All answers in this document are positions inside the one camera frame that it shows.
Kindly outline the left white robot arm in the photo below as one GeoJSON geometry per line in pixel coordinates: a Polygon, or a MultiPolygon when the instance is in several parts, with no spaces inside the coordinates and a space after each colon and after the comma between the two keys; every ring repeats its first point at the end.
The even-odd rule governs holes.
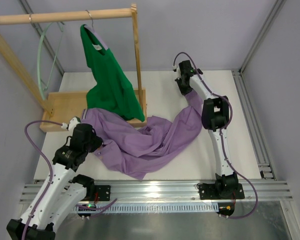
{"type": "Polygon", "coordinates": [[[13,240],[53,240],[61,223],[82,200],[95,193],[93,178],[76,174],[89,153],[103,144],[90,124],[79,123],[55,152],[49,173],[34,200],[19,219],[11,219],[7,232],[13,240]]]}

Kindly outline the purple trousers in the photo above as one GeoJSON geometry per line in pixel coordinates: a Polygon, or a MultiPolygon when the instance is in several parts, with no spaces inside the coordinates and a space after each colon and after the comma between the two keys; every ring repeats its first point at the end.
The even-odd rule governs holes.
{"type": "Polygon", "coordinates": [[[202,130],[201,97],[192,90],[185,96],[188,106],[169,121],[158,116],[136,129],[115,113],[101,108],[85,109],[82,123],[92,125],[103,146],[94,155],[111,171],[142,180],[170,163],[202,130]]]}

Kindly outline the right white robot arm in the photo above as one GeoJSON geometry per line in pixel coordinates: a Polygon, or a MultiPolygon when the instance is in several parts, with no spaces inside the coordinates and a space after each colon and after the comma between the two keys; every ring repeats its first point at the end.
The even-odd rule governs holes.
{"type": "Polygon", "coordinates": [[[201,123],[209,133],[216,161],[214,183],[198,183],[201,200],[244,199],[245,194],[239,183],[238,174],[231,167],[227,142],[227,126],[230,122],[229,100],[219,96],[203,83],[203,72],[195,70],[190,60],[184,60],[173,69],[175,80],[182,94],[194,90],[203,100],[201,123]]]}

